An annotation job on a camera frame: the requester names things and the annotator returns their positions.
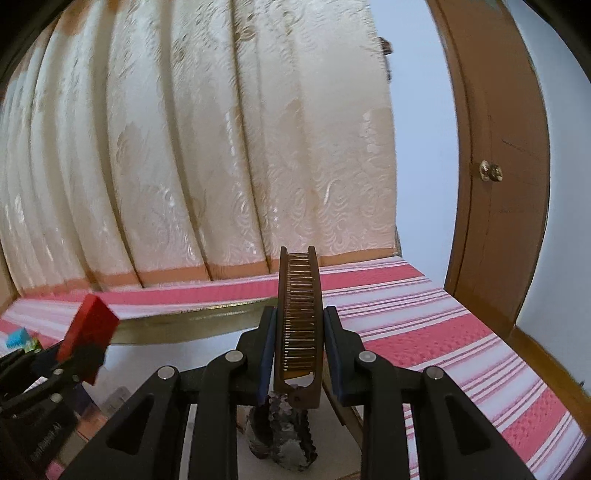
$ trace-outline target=patterned curtain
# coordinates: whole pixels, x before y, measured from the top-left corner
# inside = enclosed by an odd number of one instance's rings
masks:
[[[366,0],[77,0],[0,112],[21,294],[399,253],[387,68]]]

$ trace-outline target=brown wooden door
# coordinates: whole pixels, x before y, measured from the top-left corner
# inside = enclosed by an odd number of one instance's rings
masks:
[[[460,192],[446,289],[501,336],[517,319],[540,252],[550,142],[535,71],[497,0],[428,0],[457,105]],[[480,162],[502,181],[483,181]]]

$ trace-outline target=double-sided brown comb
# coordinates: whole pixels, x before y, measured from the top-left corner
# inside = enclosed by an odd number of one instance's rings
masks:
[[[294,408],[320,404],[323,365],[323,309],[318,259],[281,247],[274,390],[288,394]]]

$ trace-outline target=striped bedsheet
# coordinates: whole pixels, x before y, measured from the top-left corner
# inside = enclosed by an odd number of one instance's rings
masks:
[[[560,400],[509,346],[453,297],[398,257],[321,268],[324,305],[343,327],[393,364],[439,365],[483,411],[538,480],[554,480],[583,446]],[[47,346],[60,340],[84,292],[19,299],[0,320],[0,336],[23,326]],[[99,294],[121,318],[176,312],[277,295],[277,275]],[[410,409],[411,467],[418,478]]]

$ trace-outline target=orange object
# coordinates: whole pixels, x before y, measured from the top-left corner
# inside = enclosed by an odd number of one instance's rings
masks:
[[[117,325],[119,325],[119,319],[109,307],[96,295],[87,295],[61,343],[57,361],[63,362],[70,358],[76,347],[80,345],[94,343],[106,350]],[[83,380],[94,384],[96,373],[91,378]]]

